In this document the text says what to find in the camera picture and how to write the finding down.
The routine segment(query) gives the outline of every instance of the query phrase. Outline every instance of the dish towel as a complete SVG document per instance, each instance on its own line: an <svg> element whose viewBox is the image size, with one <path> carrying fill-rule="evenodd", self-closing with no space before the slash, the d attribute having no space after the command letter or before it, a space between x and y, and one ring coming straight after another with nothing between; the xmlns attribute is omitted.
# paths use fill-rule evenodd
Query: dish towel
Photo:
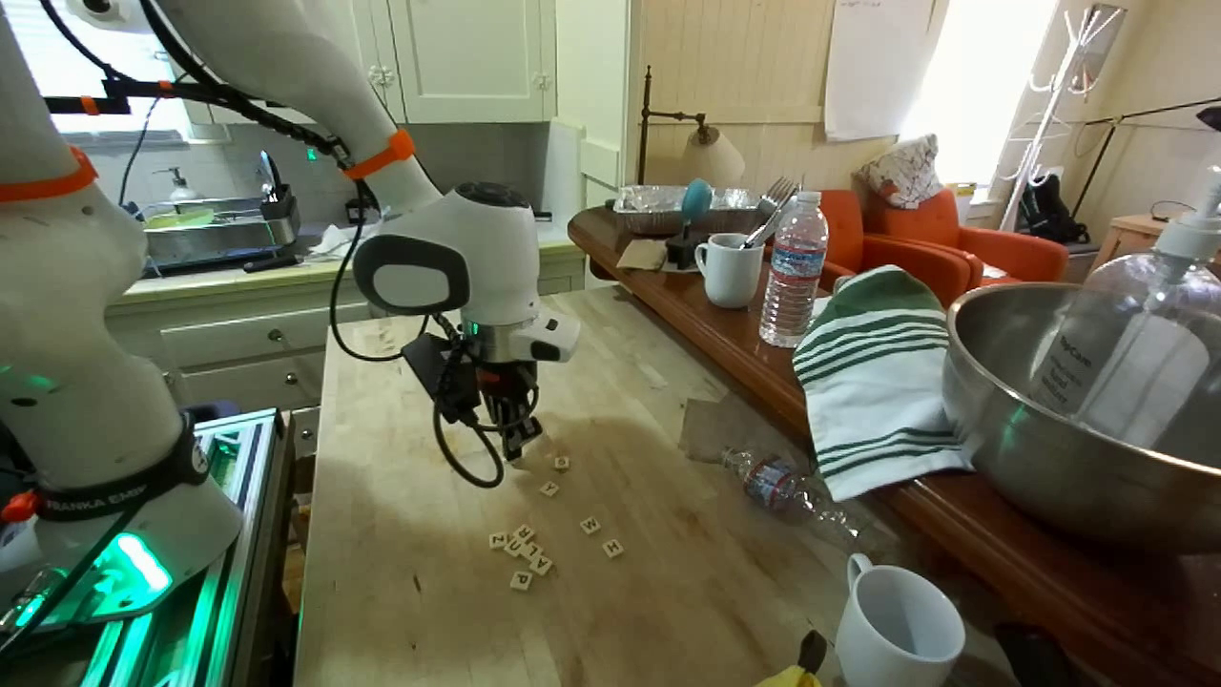
<svg viewBox="0 0 1221 687"><path fill-rule="evenodd" d="M795 353L832 501L967 471L941 406L946 314L900 269L846 279Z"/></svg>

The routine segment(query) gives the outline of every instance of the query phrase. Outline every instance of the white cabinet door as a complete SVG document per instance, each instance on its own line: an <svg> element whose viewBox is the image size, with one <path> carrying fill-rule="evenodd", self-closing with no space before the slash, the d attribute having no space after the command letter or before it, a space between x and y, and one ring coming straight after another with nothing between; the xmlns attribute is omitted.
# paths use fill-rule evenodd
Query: white cabinet door
<svg viewBox="0 0 1221 687"><path fill-rule="evenodd" d="M373 0L296 0L314 27L323 27L323 35L359 66L365 77L373 99L389 110L393 121L406 121L406 91L393 66L393 40L389 40L389 14L387 5ZM259 106L290 120L290 121L314 121L301 110L263 105ZM248 121L235 110L212 106L212 121Z"/></svg>
<svg viewBox="0 0 1221 687"><path fill-rule="evenodd" d="M554 0L389 0L408 121L549 121Z"/></svg>

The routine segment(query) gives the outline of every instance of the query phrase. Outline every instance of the wooden countertop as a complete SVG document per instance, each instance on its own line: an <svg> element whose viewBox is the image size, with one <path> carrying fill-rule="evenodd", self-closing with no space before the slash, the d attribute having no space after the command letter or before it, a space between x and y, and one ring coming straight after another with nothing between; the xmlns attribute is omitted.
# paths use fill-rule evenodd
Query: wooden countertop
<svg viewBox="0 0 1221 687"><path fill-rule="evenodd" d="M609 211L577 215L570 233L609 276L633 238ZM698 276L627 271L619 279L664 327L725 369L758 412L809 443L789 353L754 335L754 311L706 304ZM1221 685L1221 557L1138 560L1067 543L1017 514L973 472L923 476L871 501L893 508L1094 673L1119 685Z"/></svg>
<svg viewBox="0 0 1221 687"><path fill-rule="evenodd" d="M754 685L804 629L832 635L846 555L678 454L682 406L727 392L716 374L616 292L546 300L585 335L541 367L546 435L491 493L449 472L406 367L328 348L296 685ZM412 322L345 327L361 353L412 335ZM488 550L519 523L558 560L525 597L509 589L519 560Z"/></svg>

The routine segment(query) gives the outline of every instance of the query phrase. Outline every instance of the white mug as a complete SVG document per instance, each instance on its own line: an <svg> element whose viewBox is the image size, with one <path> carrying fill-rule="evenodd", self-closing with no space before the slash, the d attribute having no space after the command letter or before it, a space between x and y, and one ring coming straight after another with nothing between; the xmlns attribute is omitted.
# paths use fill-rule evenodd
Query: white mug
<svg viewBox="0 0 1221 687"><path fill-rule="evenodd" d="M747 243L747 233L712 233L693 248L693 269L712 304L743 311L758 292L763 243Z"/></svg>
<svg viewBox="0 0 1221 687"><path fill-rule="evenodd" d="M846 604L834 635L846 687L939 687L961 645L961 615L931 580L874 566L867 555L846 557Z"/></svg>

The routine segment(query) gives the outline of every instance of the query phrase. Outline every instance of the stainless steel bowl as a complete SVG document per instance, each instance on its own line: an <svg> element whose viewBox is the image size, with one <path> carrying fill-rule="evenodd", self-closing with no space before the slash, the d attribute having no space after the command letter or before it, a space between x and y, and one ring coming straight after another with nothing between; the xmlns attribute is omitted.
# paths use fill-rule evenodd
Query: stainless steel bowl
<svg viewBox="0 0 1221 687"><path fill-rule="evenodd" d="M1216 392L1194 392L1194 419L1171 423L1159 451L1108 439L1031 401L1031 363L1067 293L989 286L953 300L946 412L973 466L1058 531L1120 550L1221 550Z"/></svg>

